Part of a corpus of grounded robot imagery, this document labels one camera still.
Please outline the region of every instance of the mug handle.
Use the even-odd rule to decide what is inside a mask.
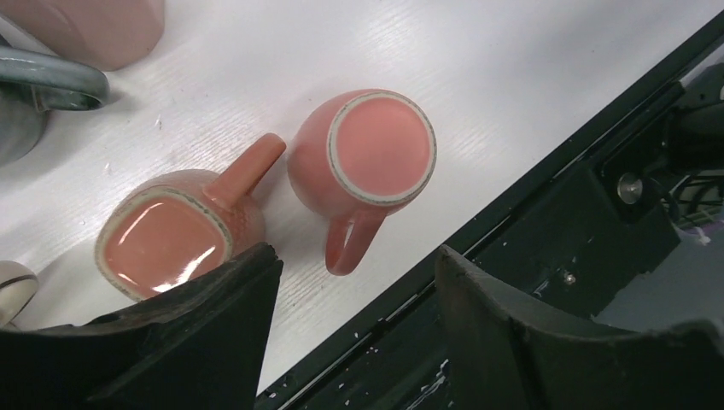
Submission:
[[[98,109],[110,95],[106,75],[93,67],[4,45],[0,81],[30,85],[38,111]]]
[[[0,261],[0,328],[20,313],[38,291],[38,278],[13,261]]]
[[[337,217],[330,222],[327,232],[325,262],[333,275],[344,276],[352,273],[362,261],[372,244],[377,231],[387,217],[383,213],[358,213],[352,217]],[[350,225],[352,232],[347,238]]]

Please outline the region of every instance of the white table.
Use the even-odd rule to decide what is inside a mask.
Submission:
[[[103,221],[160,173],[220,171],[267,131],[287,141],[337,93],[402,92],[435,126],[426,191],[350,277],[326,273],[325,223],[283,164],[258,189],[285,261],[260,390],[724,9],[724,0],[168,0],[150,57],[110,73],[118,101],[56,114],[0,169],[0,259],[38,272],[21,329],[127,306],[91,259]],[[11,26],[20,47],[43,50]]]

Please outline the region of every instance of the pink ceramic cup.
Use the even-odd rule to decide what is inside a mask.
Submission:
[[[331,273],[357,267],[384,219],[428,183],[436,155],[422,109],[392,91],[350,91],[309,116],[291,144],[289,180],[302,203],[330,219]]]
[[[98,235],[103,276],[143,300],[263,242],[264,215],[250,195],[285,150],[279,136],[266,134],[220,175],[186,169],[141,184]]]

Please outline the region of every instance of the screw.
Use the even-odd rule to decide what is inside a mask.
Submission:
[[[573,273],[566,273],[563,276],[563,282],[565,284],[574,284],[575,283],[575,276],[573,276]]]
[[[632,173],[624,173],[618,180],[618,197],[627,205],[634,205],[641,199],[644,183]]]

